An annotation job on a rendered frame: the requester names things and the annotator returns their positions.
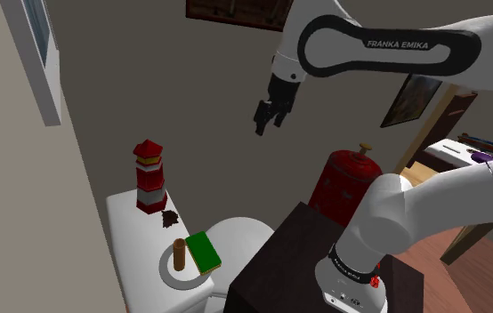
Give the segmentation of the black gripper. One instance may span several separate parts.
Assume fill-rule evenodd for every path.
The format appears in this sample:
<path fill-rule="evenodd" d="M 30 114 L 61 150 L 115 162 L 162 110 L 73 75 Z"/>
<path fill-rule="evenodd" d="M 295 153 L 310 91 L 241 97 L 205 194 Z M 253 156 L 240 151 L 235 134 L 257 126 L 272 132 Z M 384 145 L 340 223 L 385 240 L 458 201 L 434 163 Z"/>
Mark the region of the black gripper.
<path fill-rule="evenodd" d="M 278 113 L 275 116 L 274 125 L 280 127 L 295 102 L 297 91 L 300 87 L 298 82 L 288 82 L 276 76 L 271 75 L 268 85 L 268 101 L 260 100 L 255 111 L 255 133 L 263 135 L 265 126 L 272 119 L 272 112 Z"/>

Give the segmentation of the red cylinder tank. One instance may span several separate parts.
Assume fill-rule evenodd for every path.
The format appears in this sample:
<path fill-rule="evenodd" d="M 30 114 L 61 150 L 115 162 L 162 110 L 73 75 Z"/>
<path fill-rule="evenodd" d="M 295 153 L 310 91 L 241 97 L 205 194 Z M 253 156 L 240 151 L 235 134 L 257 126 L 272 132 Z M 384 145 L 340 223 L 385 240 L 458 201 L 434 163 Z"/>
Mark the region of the red cylinder tank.
<path fill-rule="evenodd" d="M 380 166 L 367 156 L 371 149 L 369 144 L 361 143 L 359 151 L 332 152 L 308 206 L 346 228 L 369 186 L 383 174 Z"/>

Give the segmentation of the red white lighthouse figure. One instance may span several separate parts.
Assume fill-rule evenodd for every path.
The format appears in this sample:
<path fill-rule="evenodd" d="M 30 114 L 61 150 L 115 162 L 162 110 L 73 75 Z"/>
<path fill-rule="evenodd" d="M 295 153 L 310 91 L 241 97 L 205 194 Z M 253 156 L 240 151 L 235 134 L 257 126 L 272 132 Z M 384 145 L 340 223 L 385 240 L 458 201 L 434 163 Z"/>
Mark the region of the red white lighthouse figure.
<path fill-rule="evenodd" d="M 164 211 L 167 202 L 161 153 L 163 147 L 151 140 L 138 144 L 136 155 L 136 206 L 146 214 Z"/>

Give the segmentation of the small dark brown leaf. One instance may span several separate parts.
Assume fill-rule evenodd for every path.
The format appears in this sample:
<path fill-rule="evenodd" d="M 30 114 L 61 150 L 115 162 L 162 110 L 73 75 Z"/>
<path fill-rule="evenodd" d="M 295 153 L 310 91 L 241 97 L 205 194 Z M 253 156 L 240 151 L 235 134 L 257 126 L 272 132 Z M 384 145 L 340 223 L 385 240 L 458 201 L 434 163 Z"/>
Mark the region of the small dark brown leaf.
<path fill-rule="evenodd" d="M 179 222 L 179 215 L 172 210 L 164 210 L 162 212 L 162 223 L 164 228 L 170 228 Z"/>

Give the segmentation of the green yellow sponge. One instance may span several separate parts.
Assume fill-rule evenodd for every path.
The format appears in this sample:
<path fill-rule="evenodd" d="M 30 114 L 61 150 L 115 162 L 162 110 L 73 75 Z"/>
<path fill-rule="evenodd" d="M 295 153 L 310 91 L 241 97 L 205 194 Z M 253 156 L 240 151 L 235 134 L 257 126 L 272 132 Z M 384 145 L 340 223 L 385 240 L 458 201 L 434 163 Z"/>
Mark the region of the green yellow sponge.
<path fill-rule="evenodd" d="M 186 237 L 185 243 L 201 276 L 221 267 L 222 260 L 205 231 Z"/>

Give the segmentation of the brown cylinder cup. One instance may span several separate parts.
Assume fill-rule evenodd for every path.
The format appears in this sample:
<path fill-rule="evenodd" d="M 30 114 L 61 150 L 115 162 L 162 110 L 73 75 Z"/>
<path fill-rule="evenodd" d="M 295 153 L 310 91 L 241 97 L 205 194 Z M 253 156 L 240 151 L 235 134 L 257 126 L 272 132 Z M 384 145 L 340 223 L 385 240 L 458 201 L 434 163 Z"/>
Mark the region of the brown cylinder cup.
<path fill-rule="evenodd" d="M 177 238 L 173 243 L 174 270 L 182 271 L 186 263 L 186 241 L 183 238 Z"/>

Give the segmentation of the white toilet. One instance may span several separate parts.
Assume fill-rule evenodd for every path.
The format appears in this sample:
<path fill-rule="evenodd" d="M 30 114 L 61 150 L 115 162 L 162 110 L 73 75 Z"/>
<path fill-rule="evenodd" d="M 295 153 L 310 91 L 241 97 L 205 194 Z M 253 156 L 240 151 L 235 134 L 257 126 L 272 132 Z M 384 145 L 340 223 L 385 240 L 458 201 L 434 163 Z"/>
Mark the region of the white toilet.
<path fill-rule="evenodd" d="M 217 222 L 207 232 L 222 266 L 211 280 L 192 290 L 167 286 L 158 271 L 164 250 L 177 238 L 190 235 L 179 221 L 164 228 L 162 214 L 146 214 L 136 207 L 133 189 L 106 199 L 113 254 L 129 313 L 222 313 L 230 283 L 273 234 L 265 223 L 247 217 Z M 190 255 L 181 280 L 199 274 Z"/>

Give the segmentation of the white round plate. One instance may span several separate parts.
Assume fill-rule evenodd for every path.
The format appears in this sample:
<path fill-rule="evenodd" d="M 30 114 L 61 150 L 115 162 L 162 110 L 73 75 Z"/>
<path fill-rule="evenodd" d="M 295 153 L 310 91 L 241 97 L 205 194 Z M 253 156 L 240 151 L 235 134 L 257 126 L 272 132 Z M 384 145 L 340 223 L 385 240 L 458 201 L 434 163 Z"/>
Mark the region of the white round plate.
<path fill-rule="evenodd" d="M 183 275 L 174 270 L 173 249 L 174 245 L 170 244 L 161 254 L 158 262 L 159 275 L 167 286 L 175 290 L 186 291 L 200 287 L 206 281 L 211 280 L 210 273 L 205 275 L 198 274 L 189 280 L 181 280 Z"/>

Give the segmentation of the white table with objects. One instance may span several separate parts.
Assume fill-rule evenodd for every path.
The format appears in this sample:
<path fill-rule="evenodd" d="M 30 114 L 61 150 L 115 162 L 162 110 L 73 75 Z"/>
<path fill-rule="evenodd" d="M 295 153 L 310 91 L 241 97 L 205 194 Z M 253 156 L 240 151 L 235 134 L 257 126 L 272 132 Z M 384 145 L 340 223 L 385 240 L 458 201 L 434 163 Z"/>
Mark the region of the white table with objects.
<path fill-rule="evenodd" d="M 493 161 L 493 142 L 462 133 L 457 140 L 443 139 L 424 149 L 424 153 L 454 168 Z"/>

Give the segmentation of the white framed window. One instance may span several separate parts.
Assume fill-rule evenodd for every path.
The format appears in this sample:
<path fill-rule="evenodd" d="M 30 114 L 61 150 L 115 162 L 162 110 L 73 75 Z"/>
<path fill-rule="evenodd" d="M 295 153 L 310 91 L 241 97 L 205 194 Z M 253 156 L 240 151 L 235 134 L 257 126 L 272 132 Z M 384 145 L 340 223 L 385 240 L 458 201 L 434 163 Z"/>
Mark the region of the white framed window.
<path fill-rule="evenodd" d="M 45 0 L 0 0 L 46 126 L 61 124 L 60 51 Z"/>

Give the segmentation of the dark framed wall picture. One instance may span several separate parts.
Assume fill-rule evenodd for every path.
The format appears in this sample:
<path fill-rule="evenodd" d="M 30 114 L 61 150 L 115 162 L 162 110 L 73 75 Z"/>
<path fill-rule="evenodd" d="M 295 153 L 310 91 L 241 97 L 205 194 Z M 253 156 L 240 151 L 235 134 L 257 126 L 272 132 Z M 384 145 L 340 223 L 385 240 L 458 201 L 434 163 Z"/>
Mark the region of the dark framed wall picture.
<path fill-rule="evenodd" d="M 281 32 L 294 0 L 185 0 L 187 18 Z"/>

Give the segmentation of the slanted dark wall picture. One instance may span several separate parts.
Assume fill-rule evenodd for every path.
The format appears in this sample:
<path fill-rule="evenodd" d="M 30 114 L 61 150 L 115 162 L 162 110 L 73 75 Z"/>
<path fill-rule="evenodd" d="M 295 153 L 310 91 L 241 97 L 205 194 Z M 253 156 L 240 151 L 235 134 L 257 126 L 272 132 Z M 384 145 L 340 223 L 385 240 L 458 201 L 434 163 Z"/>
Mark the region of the slanted dark wall picture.
<path fill-rule="evenodd" d="M 389 108 L 380 127 L 417 120 L 425 111 L 442 81 L 409 74 Z"/>

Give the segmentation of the wooden door frame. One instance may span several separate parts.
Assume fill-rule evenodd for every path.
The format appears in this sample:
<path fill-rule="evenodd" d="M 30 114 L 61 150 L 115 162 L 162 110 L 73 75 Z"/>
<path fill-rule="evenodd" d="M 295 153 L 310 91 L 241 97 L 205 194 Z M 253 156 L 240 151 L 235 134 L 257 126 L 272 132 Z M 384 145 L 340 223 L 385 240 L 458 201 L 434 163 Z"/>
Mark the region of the wooden door frame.
<path fill-rule="evenodd" d="M 450 85 L 393 171 L 401 174 L 405 168 L 411 168 L 414 162 L 424 162 L 424 166 L 439 173 L 455 169 L 453 164 L 424 153 L 424 149 L 447 138 L 476 97 L 476 92 L 464 91 L 453 84 Z M 493 222 L 463 227 L 440 260 L 446 265 L 451 265 L 492 229 Z"/>

